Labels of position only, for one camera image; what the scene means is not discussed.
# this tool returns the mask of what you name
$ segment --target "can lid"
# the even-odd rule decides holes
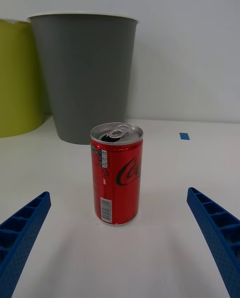
[[[135,125],[127,123],[107,123],[94,127],[91,138],[106,145],[127,145],[140,141],[143,138],[143,130]]]

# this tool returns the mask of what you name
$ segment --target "can opening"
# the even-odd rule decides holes
[[[120,137],[119,138],[111,138],[108,134],[106,134],[101,138],[101,140],[103,142],[114,143],[114,142],[117,142],[118,140],[120,140]]]

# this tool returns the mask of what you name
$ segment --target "red soda can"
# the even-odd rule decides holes
[[[143,130],[107,123],[90,135],[96,215],[111,225],[129,223],[139,209]]]

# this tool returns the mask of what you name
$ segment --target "white wall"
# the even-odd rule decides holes
[[[240,121],[240,0],[0,0],[0,16],[48,10],[140,20],[130,117]]]

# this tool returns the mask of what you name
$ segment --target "barcode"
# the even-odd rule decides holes
[[[112,201],[101,197],[101,218],[107,223],[112,221]]]

